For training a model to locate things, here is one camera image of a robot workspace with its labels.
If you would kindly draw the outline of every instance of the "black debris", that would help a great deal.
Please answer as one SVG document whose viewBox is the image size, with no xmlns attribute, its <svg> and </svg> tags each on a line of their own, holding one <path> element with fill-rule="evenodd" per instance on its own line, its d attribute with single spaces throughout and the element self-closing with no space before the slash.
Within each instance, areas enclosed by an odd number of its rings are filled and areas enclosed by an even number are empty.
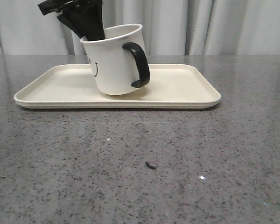
<svg viewBox="0 0 280 224">
<path fill-rule="evenodd" d="M 145 162 L 145 164 L 150 169 L 157 169 L 157 167 L 154 167 L 154 166 L 150 165 L 147 161 Z"/>
</svg>

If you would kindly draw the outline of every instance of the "black mug handle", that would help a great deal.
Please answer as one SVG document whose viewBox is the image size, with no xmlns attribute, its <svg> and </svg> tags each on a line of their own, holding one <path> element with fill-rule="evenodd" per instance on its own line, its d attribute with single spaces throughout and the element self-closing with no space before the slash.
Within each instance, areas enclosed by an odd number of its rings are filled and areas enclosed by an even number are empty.
<svg viewBox="0 0 280 224">
<path fill-rule="evenodd" d="M 140 47 L 140 45 L 134 42 L 125 43 L 124 45 L 122 45 L 122 48 L 132 53 L 137 65 L 139 80 L 133 82 L 132 87 L 141 88 L 145 86 L 149 83 L 150 73 L 144 50 L 142 49 L 142 47 Z"/>
</svg>

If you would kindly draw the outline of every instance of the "cream tray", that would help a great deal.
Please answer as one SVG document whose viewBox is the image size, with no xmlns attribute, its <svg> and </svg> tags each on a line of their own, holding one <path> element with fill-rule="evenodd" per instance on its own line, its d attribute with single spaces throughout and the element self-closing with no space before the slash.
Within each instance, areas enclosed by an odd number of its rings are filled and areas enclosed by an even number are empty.
<svg viewBox="0 0 280 224">
<path fill-rule="evenodd" d="M 201 109 L 219 103 L 220 93 L 193 66 L 150 64 L 150 82 L 120 96 L 101 93 L 89 64 L 51 68 L 17 92 L 25 108 L 176 108 Z"/>
</svg>

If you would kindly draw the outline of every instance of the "countertop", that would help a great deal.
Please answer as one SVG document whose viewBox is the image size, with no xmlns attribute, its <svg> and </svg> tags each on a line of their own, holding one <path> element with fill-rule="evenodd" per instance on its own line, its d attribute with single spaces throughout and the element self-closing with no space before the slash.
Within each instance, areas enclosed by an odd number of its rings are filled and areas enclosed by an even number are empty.
<svg viewBox="0 0 280 224">
<path fill-rule="evenodd" d="M 280 224 L 280 56 L 148 61 L 195 66 L 220 104 L 24 109 L 17 91 L 87 57 L 0 56 L 0 224 Z"/>
</svg>

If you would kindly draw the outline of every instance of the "white mug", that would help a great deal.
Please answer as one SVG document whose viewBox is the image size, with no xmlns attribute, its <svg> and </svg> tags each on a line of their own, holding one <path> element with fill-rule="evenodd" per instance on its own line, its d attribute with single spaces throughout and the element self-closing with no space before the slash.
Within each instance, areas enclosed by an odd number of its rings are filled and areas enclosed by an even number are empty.
<svg viewBox="0 0 280 224">
<path fill-rule="evenodd" d="M 121 95 L 148 84 L 150 75 L 145 55 L 141 24 L 126 24 L 105 29 L 104 40 L 81 39 L 98 89 Z"/>
</svg>

